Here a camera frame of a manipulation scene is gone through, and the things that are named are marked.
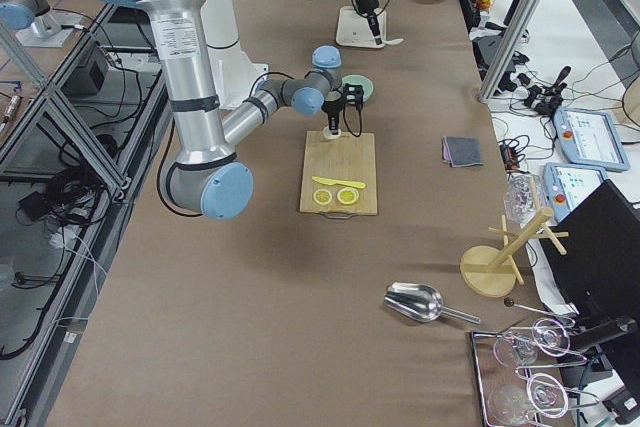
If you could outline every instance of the gray floor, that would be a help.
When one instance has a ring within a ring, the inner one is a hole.
[[[600,47],[611,58],[638,34],[639,27],[619,0],[573,0]],[[630,53],[612,61],[625,86],[638,76],[639,66]]]

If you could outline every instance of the blue-framed tablet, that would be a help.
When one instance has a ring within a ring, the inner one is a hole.
[[[607,112],[561,107],[553,116],[553,124],[569,162],[595,165],[614,172],[631,168]]]
[[[557,222],[564,219],[607,178],[602,167],[578,164],[544,166],[544,185]]]

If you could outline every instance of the folded cloth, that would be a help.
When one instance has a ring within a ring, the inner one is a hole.
[[[451,167],[482,165],[482,153],[478,139],[468,137],[443,137],[442,160]]]

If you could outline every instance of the wooden round base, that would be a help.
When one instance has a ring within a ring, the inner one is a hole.
[[[488,272],[487,265],[500,251],[486,245],[467,250],[460,260],[462,278],[471,289],[485,297],[504,297],[513,290],[516,276],[507,265]]]

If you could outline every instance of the warning label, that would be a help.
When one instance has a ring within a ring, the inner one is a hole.
[[[200,55],[195,22],[191,17],[151,21],[160,60]]]

